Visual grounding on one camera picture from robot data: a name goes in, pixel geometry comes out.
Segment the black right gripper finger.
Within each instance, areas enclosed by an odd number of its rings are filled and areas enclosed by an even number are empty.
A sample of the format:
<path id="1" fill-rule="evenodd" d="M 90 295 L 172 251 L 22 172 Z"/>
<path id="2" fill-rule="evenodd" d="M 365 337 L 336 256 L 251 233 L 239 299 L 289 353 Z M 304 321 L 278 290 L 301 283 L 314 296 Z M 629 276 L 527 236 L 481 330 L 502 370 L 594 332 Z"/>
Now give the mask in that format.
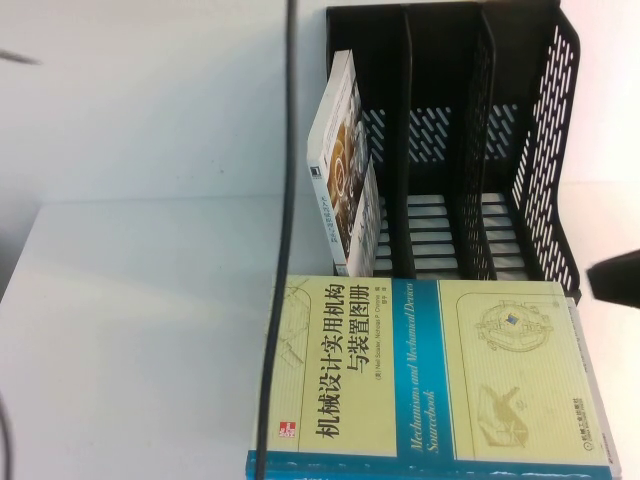
<path id="1" fill-rule="evenodd" d="M 593 296 L 608 303 L 638 303 L 639 287 L 625 279 L 611 277 L 589 278 Z"/>
<path id="2" fill-rule="evenodd" d="M 624 278 L 639 276 L 639 251 L 630 251 L 599 261 L 587 270 L 589 277 Z"/>

